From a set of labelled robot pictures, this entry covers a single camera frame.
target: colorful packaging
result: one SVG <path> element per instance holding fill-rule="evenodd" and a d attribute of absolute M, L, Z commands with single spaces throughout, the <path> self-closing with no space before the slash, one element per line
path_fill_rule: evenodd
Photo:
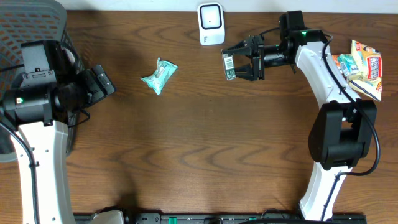
<path fill-rule="evenodd" d="M 350 87 L 375 100 L 381 101 L 382 60 L 380 52 L 353 40 L 351 55 L 358 66 L 359 72 L 347 77 Z"/>
<path fill-rule="evenodd" d="M 160 58 L 157 59 L 156 64 L 157 69 L 152 75 L 140 79 L 148 84 L 148 87 L 153 88 L 156 94 L 159 95 L 167 80 L 173 75 L 176 69 L 178 69 L 178 66 L 168 61 L 160 60 Z"/>
<path fill-rule="evenodd" d="M 355 75 L 359 72 L 358 67 L 356 66 L 355 60 L 351 55 L 341 54 L 338 57 L 338 62 L 340 64 L 341 70 L 343 71 L 344 76 Z"/>
<path fill-rule="evenodd" d="M 343 71 L 341 70 L 341 67 L 340 67 L 340 63 L 338 62 L 338 55 L 332 55 L 331 57 L 333 58 L 333 61 L 335 62 L 340 73 L 343 74 Z"/>

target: wood grain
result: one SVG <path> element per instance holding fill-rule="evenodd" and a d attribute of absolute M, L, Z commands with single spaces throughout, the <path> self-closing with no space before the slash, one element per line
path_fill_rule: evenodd
<path fill-rule="evenodd" d="M 204 47 L 194 12 L 68 12 L 68 32 L 86 66 L 102 64 L 118 88 L 78 127 L 67 159 L 73 211 L 116 203 L 165 213 L 294 211 L 313 164 L 307 139 L 318 106 L 311 88 L 290 67 L 267 69 L 262 81 L 227 81 L 220 54 L 277 26 L 279 15 L 226 12 L 225 43 Z M 351 39 L 382 53 L 381 162 L 372 175 L 345 180 L 334 211 L 397 223 L 398 15 L 304 18 L 307 27 L 335 36 L 334 54 L 349 53 Z M 266 44 L 278 40 L 271 33 Z M 154 72 L 157 57 L 179 66 L 160 96 L 139 79 Z M 236 65 L 247 62 L 236 58 Z M 355 171 L 373 160 L 372 147 Z M 0 181 L 0 223 L 20 223 L 16 162 L 0 164 Z"/>

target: label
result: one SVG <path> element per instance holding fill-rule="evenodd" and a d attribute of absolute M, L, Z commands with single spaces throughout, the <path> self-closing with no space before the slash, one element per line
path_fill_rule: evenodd
<path fill-rule="evenodd" d="M 236 78 L 233 56 L 229 56 L 228 54 L 223 54 L 223 64 L 224 71 L 227 80 L 232 80 Z"/>
<path fill-rule="evenodd" d="M 382 90 L 382 87 L 381 87 L 381 81 L 380 81 L 380 82 L 377 84 L 376 91 L 377 91 L 378 93 L 381 94 L 381 90 Z"/>
<path fill-rule="evenodd" d="M 232 56 L 224 58 L 224 61 L 226 70 L 234 68 L 234 61 L 232 60 Z"/>
<path fill-rule="evenodd" d="M 339 63 L 339 61 L 338 61 L 338 55 L 332 55 L 331 57 L 333 58 L 333 61 L 335 62 L 336 66 L 337 66 L 337 68 L 338 68 L 338 71 L 339 71 L 341 74 L 343 74 L 343 71 L 342 71 L 342 69 L 341 69 L 340 63 Z"/>
<path fill-rule="evenodd" d="M 356 47 L 356 50 L 357 50 L 357 51 L 360 51 L 360 50 L 361 50 L 361 43 L 358 43 L 358 42 L 357 42 L 357 43 L 355 44 L 355 47 Z"/>
<path fill-rule="evenodd" d="M 349 70 L 344 62 L 340 62 L 340 68 L 345 76 L 349 75 Z"/>
<path fill-rule="evenodd" d="M 163 73 L 164 73 L 164 71 L 165 71 L 165 69 L 166 69 L 166 65 L 162 65 L 162 66 L 160 66 L 160 68 L 159 68 L 159 72 L 156 74 L 156 78 L 159 78 L 159 77 L 161 77 L 162 75 L 163 75 Z"/>
<path fill-rule="evenodd" d="M 381 58 L 380 57 L 368 57 L 368 79 L 381 77 Z"/>

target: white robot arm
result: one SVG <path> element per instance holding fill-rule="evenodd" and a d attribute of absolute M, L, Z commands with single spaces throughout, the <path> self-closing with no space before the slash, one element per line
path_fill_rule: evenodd
<path fill-rule="evenodd" d="M 65 162 L 68 117 L 82 111 L 89 118 L 84 108 L 116 89 L 100 65 L 77 73 L 73 62 L 65 63 L 66 50 L 78 57 L 63 43 L 44 40 L 22 44 L 21 49 L 26 75 L 20 88 L 6 92 L 0 112 L 17 131 L 18 141 L 11 140 L 18 155 L 23 223 L 74 224 Z M 104 212 L 94 223 L 118 217 L 120 212 Z"/>
<path fill-rule="evenodd" d="M 350 173 L 368 153 L 376 106 L 372 101 L 362 101 L 347 85 L 331 57 L 330 40 L 321 30 L 306 28 L 301 11 L 280 16 L 279 31 L 278 45 L 264 46 L 262 33 L 249 36 L 222 53 L 229 57 L 243 54 L 251 59 L 252 66 L 235 69 L 236 76 L 245 79 L 264 79 L 264 68 L 281 65 L 296 65 L 303 71 L 320 112 L 308 138 L 315 162 L 300 209 L 306 220 L 324 221 L 332 217 L 333 204 L 345 178 L 341 175 Z M 341 128 L 344 121 L 352 123 L 351 129 Z"/>

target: black cable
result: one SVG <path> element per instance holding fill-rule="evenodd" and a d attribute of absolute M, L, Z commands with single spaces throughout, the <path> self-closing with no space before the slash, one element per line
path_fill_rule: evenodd
<path fill-rule="evenodd" d="M 272 31 L 275 31 L 275 30 L 279 30 L 279 27 L 275 27 L 275 28 L 266 30 L 266 31 L 264 31 L 264 32 L 261 32 L 259 35 L 264 35 L 264 34 L 266 34 L 266 33 L 268 33 L 268 32 L 272 32 Z"/>
<path fill-rule="evenodd" d="M 357 102 L 354 101 L 354 99 L 352 99 L 352 97 L 345 91 L 345 88 L 343 88 L 343 86 L 341 86 L 340 82 L 337 80 L 337 78 L 335 77 L 335 74 L 331 71 L 330 66 L 326 60 L 327 58 L 327 54 L 326 54 L 326 48 L 328 47 L 328 45 L 330 44 L 330 42 L 333 40 L 333 36 L 328 35 L 330 37 L 330 39 L 328 40 L 328 42 L 323 46 L 323 50 L 322 50 L 322 59 L 323 62 L 325 63 L 326 68 L 329 71 L 330 76 L 332 77 L 332 79 L 335 81 L 335 83 L 337 84 L 338 88 L 340 89 L 340 91 L 347 97 L 347 99 L 350 100 L 350 102 L 354 105 L 354 108 L 362 115 L 362 117 L 365 119 L 365 122 L 368 124 L 369 128 L 371 129 L 371 132 L 373 134 L 373 138 L 374 138 L 374 142 L 376 143 L 376 158 L 374 160 L 373 166 L 365 172 L 360 172 L 360 173 L 356 173 L 356 172 L 340 172 L 336 175 L 335 181 L 331 187 L 329 196 L 326 200 L 326 204 L 324 205 L 323 208 L 323 212 L 322 212 L 322 217 L 321 217 L 321 221 L 324 219 L 325 214 L 326 214 L 326 209 L 329 205 L 331 196 L 333 195 L 333 191 L 336 188 L 337 182 L 340 180 L 340 177 L 342 175 L 353 175 L 353 176 L 365 176 L 365 175 L 369 175 L 371 174 L 377 167 L 377 165 L 379 164 L 380 161 L 380 142 L 379 142 L 379 137 L 377 136 L 377 132 L 374 129 L 374 125 L 372 124 L 372 121 L 369 119 L 369 117 L 367 116 L 367 114 L 362 110 L 362 108 L 360 106 L 358 106 Z"/>
<path fill-rule="evenodd" d="M 25 66 L 25 65 L 24 64 L 20 64 L 20 65 L 11 66 L 11 67 L 8 67 L 8 68 L 2 68 L 2 69 L 0 69 L 0 73 L 1 72 L 6 72 L 6 71 L 10 71 L 10 70 L 13 70 L 13 69 L 17 69 L 17 68 L 22 68 L 23 66 Z"/>
<path fill-rule="evenodd" d="M 284 214 L 283 214 L 279 209 L 276 209 L 276 208 L 269 208 L 269 209 L 267 209 L 265 212 L 262 213 L 261 218 L 264 218 L 264 216 L 265 216 L 269 211 L 277 211 L 277 212 L 280 213 L 280 215 L 282 216 L 282 218 L 285 218 L 285 217 L 284 217 Z"/>
<path fill-rule="evenodd" d="M 79 124 L 83 124 L 84 122 L 86 122 L 86 121 L 88 121 L 88 120 L 90 119 L 90 113 L 89 113 L 89 112 L 87 112 L 87 111 L 84 110 L 84 109 L 81 109 L 80 112 L 82 112 L 83 114 L 85 114 L 85 115 L 87 116 L 87 118 L 84 119 L 83 121 L 81 121 L 81 122 L 78 123 L 78 124 L 69 125 L 68 128 L 72 128 L 72 127 L 78 126 Z"/>
<path fill-rule="evenodd" d="M 368 94 L 369 96 L 371 96 L 372 98 L 374 98 L 375 100 L 379 101 L 372 93 L 368 92 L 367 90 L 365 90 L 364 88 L 360 87 L 357 83 L 355 83 L 354 81 L 349 81 L 351 84 L 353 84 L 356 88 L 359 88 L 360 90 L 362 90 L 364 93 Z"/>
<path fill-rule="evenodd" d="M 33 202 L 33 215 L 34 215 L 34 220 L 35 224 L 39 224 L 39 204 L 37 201 L 37 176 L 36 176 L 36 163 L 35 159 L 33 156 L 33 153 L 25 142 L 8 126 L 6 126 L 2 121 L 0 121 L 0 126 L 4 128 L 14 139 L 22 146 L 22 148 L 25 150 L 26 155 L 29 159 L 29 168 L 30 168 L 30 175 L 32 179 L 32 202 Z"/>

